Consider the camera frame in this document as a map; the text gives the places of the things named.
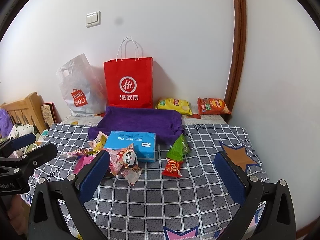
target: light switch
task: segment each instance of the light switch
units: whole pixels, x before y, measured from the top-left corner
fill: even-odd
[[[87,28],[100,24],[100,11],[89,13],[86,15],[85,26]]]

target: blue box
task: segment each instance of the blue box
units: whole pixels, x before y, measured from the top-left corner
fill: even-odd
[[[138,161],[155,162],[156,134],[150,132],[112,131],[105,148],[121,149],[133,143]]]

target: green snack bag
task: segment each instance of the green snack bag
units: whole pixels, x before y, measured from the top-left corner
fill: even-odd
[[[190,152],[188,143],[184,138],[183,134],[179,136],[179,138],[174,142],[172,148],[167,153],[167,158],[182,161],[184,155]]]

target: blue gripper pad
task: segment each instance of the blue gripper pad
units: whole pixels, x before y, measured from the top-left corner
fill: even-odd
[[[230,193],[232,200],[235,203],[243,205],[245,201],[245,187],[220,152],[214,157],[213,164]]]
[[[98,159],[95,165],[90,169],[87,176],[83,179],[82,183],[79,185],[78,197],[82,204],[84,204],[84,202],[88,202],[91,200],[103,176],[106,174],[107,170],[109,169],[110,155],[107,151],[103,151],[103,152],[104,153],[102,154],[102,156]]]
[[[19,150],[27,145],[30,145],[36,141],[36,136],[33,133],[21,136],[16,139],[12,139],[11,147],[13,150]]]

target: gray plaid fabric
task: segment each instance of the gray plaid fabric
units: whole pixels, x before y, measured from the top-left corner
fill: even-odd
[[[64,179],[72,173],[77,160],[60,157],[60,153],[78,148],[89,148],[88,126],[54,124],[44,144],[54,143],[57,158],[39,167],[29,180],[31,190],[23,198],[31,201],[36,181],[50,176],[50,180]],[[155,163],[139,163],[142,175],[135,186],[116,176],[103,178],[91,201],[85,203],[90,215],[111,239],[164,240],[163,226],[185,232],[199,226],[197,239],[212,238],[225,228],[239,208],[235,204],[212,164],[221,150],[219,141],[233,147],[245,145],[248,155],[258,162],[249,166],[248,174],[261,181],[268,176],[256,155],[247,132],[226,124],[183,126],[191,152],[181,168],[182,178],[161,174],[167,161],[167,145],[156,147]],[[60,206],[66,222],[74,227],[64,202]]]

